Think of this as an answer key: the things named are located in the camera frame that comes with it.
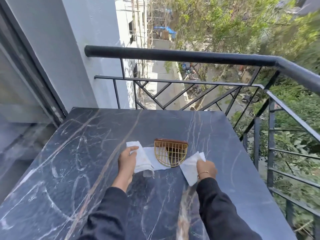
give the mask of balcony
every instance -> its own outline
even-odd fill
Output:
[[[283,193],[277,188],[276,181],[281,176],[316,190],[320,185],[283,172],[275,164],[279,153],[306,160],[320,159],[279,147],[275,140],[279,133],[308,133],[317,143],[320,135],[270,91],[277,79],[285,75],[319,95],[318,75],[274,56],[101,46],[86,46],[85,54],[120,60],[122,77],[94,77],[112,81],[119,110],[71,110],[2,204],[0,217],[5,239],[21,239],[19,233],[23,225],[20,222],[26,220],[42,228],[40,232],[36,228],[24,230],[23,239],[71,239],[78,236],[88,214],[99,204],[104,190],[112,183],[117,173],[116,158],[125,142],[140,141],[147,147],[152,146],[156,137],[188,141],[188,155],[203,151],[207,160],[214,161],[221,189],[230,196],[239,215],[263,239],[294,239],[294,232],[297,232],[294,221],[300,211],[312,216],[312,230],[307,233],[314,239],[320,239],[318,209],[298,201],[294,195]],[[248,83],[142,79],[125,77],[124,59],[255,68]],[[256,84],[255,80],[264,67],[274,68],[274,74],[263,86]],[[122,109],[120,106],[117,84],[123,81],[133,84],[135,109]],[[147,85],[151,83],[161,85],[157,91],[150,92]],[[175,85],[179,85],[181,90],[168,97],[166,91]],[[171,107],[196,87],[201,88],[200,94],[180,105],[179,109]],[[235,104],[241,100],[242,89],[250,89],[253,95],[235,119],[230,114],[234,113]],[[218,90],[218,95],[195,110],[194,105],[198,101]],[[159,109],[149,110],[143,104],[141,94],[148,96]],[[252,112],[251,105],[262,94],[265,98],[263,103],[256,112]],[[297,127],[278,128],[277,113],[292,117]],[[262,130],[264,123],[268,124],[266,130]],[[262,147],[267,148],[265,182],[260,178]],[[154,179],[135,175],[128,195],[127,232],[130,239],[175,239],[180,228],[188,233],[189,239],[208,238],[199,218],[195,188],[188,187],[178,167],[156,171]],[[273,197],[284,204],[279,208]]]

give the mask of hand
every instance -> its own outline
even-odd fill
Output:
[[[199,179],[205,179],[205,178],[214,178],[216,179],[216,175],[218,173],[216,166],[211,161],[197,161],[197,172]]]
[[[118,158],[118,175],[115,178],[112,187],[117,187],[124,192],[127,191],[127,188],[132,181],[137,156],[137,152],[133,152],[131,155],[130,152],[137,150],[138,148],[138,146],[129,146],[120,154]]]

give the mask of person's left hand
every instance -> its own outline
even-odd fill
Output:
[[[118,175],[115,178],[112,187],[117,187],[124,192],[127,191],[127,188],[132,181],[137,156],[137,152],[133,152],[131,155],[130,152],[137,150],[138,148],[138,146],[129,146],[119,155]]]

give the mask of black sleeve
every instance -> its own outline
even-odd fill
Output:
[[[98,209],[88,216],[78,240],[125,240],[128,208],[126,193],[108,188]]]
[[[197,186],[199,213],[211,240],[262,240],[238,214],[215,179],[207,177]]]

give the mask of blue tarp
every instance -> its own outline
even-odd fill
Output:
[[[172,35],[172,38],[173,39],[175,39],[176,38],[176,34],[177,34],[177,32],[175,32],[175,31],[173,31],[170,27],[168,27],[168,26],[166,26],[166,27],[162,27],[162,26],[155,26],[155,27],[153,27],[153,28],[155,28],[155,29],[157,29],[157,28],[159,28],[159,29],[165,29],[165,30],[167,30],[168,32],[169,32],[169,34],[171,34]]]

